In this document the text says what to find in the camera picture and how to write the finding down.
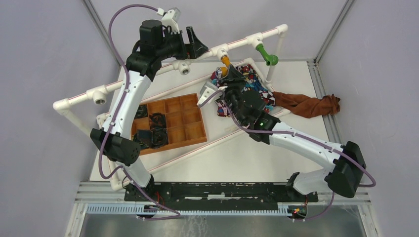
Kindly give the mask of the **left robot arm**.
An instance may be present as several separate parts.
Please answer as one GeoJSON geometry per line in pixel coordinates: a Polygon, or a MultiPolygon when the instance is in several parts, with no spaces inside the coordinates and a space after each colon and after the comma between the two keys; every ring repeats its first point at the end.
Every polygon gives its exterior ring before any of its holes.
{"type": "Polygon", "coordinates": [[[149,184],[152,175],[139,158],[141,146],[131,140],[131,127],[137,108],[153,82],[162,62],[169,58],[177,60],[197,59],[208,47],[196,36],[193,27],[186,27],[189,43],[182,32],[176,33],[173,26],[164,26],[159,20],[145,20],[139,27],[139,40],[123,65],[125,78],[110,116],[101,129],[92,129],[90,138],[103,157],[118,164],[127,178],[137,186],[136,193],[144,201],[155,196],[155,187],[149,184]]]}

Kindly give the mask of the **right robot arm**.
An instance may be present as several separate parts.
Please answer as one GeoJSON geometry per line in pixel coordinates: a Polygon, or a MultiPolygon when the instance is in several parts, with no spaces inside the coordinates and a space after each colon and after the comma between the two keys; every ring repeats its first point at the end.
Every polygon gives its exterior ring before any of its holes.
{"type": "Polygon", "coordinates": [[[308,173],[296,172],[287,182],[286,197],[299,201],[305,195],[322,190],[353,198],[366,175],[366,164],[358,144],[345,145],[320,140],[294,130],[265,111],[260,92],[246,88],[248,73],[230,65],[216,71],[216,86],[222,92],[220,101],[226,106],[239,129],[257,142],[293,151],[321,166],[308,173]]]}

